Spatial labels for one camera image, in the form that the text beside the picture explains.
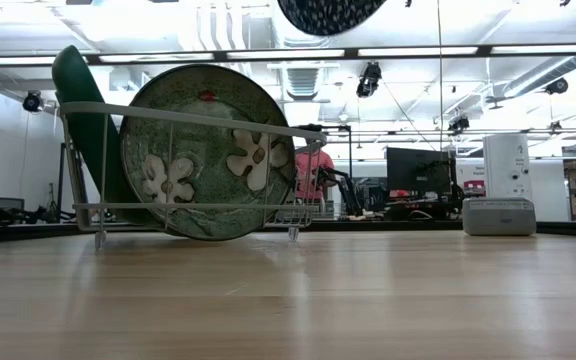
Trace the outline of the large green plate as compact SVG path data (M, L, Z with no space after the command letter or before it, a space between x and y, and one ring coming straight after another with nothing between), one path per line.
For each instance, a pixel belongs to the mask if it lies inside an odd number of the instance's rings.
M83 56L72 45L56 56L52 64L52 79L60 104L104 101ZM82 155L97 189L105 194L105 200L109 203L136 203L138 199L123 169L119 132L111 116L70 113L66 120L70 138Z

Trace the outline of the black monitor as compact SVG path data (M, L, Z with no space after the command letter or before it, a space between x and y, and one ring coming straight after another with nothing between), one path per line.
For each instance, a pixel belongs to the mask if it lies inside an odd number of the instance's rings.
M446 152L389 147L386 160L387 188L392 199L458 198L455 161Z

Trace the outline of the black aluminium table frame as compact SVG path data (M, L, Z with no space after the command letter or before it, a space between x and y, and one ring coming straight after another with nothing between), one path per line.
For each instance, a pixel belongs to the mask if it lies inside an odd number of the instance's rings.
M448 231L462 230L462 222L453 221L315 221L305 232L378 232L378 231ZM576 222L537 222L538 233L576 235ZM92 234L74 223L0 226L0 243Z

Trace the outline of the grey wire dish rack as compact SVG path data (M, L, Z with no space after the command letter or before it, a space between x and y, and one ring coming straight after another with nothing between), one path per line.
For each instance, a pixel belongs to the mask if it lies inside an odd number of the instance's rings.
M256 122L245 122L239 120L231 120L223 117L211 117L196 115L183 112L172 112L164 110L155 110L143 107L134 106L120 106L99 102L69 102L62 105L58 110L58 116L62 121L64 138L66 144L66 158L68 160L68 169L71 175L77 173L77 167L74 154L76 147L70 136L68 128L68 116L71 114L102 114L108 115L125 115L143 117L148 120L161 120L168 121L172 125L176 124L196 124L211 127L222 127L236 130L248 130L258 132L260 134L277 135L282 137L297 137L305 140L310 140L312 143L306 147L298 148L298 153L306 152L312 153L314 150L321 148L326 144L326 136L315 132L304 130L294 127L281 127L276 125L260 124ZM92 231L94 233L94 246L97 251L101 250L107 240L107 233L109 231L128 231L132 232L136 228L134 226L119 226L117 224L107 224L103 213L107 210L118 209L177 209L177 204L142 204L139 202L119 202L109 203L105 200L106 186L100 187L100 200L96 203L88 201L77 200L74 203L74 209L77 211L77 225L82 231ZM291 205L269 205L262 203L259 205L254 204L192 204L192 209L254 209L262 210L275 210L278 215L282 217L281 221L273 220L268 221L264 219L261 222L263 228L286 228L288 230L289 239L294 242L299 231L311 225L316 206L308 203Z

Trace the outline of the green floral ceramic plate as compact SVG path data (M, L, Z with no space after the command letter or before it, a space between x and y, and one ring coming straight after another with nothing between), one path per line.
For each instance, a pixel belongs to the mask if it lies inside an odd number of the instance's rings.
M215 65L163 72L131 104L287 124L261 86ZM137 116L124 117L119 134L128 183L171 234L204 241L245 236L269 221L294 188L295 146L286 136Z

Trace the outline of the small grey white box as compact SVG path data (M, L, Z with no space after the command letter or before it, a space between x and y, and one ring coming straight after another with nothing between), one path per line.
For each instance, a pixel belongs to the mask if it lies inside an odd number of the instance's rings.
M462 224L472 236L530 236L536 232L534 204L525 198L468 198Z

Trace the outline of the white box device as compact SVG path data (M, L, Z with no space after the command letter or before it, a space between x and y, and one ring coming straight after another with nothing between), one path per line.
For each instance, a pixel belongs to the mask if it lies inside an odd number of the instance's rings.
M486 196L532 199L528 141L525 134L484 138Z

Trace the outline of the dark blue speckled plate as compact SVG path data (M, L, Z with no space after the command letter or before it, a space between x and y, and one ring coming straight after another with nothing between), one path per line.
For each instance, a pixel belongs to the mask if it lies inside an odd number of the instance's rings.
M334 36L361 25L387 0L277 0L287 21L313 36Z

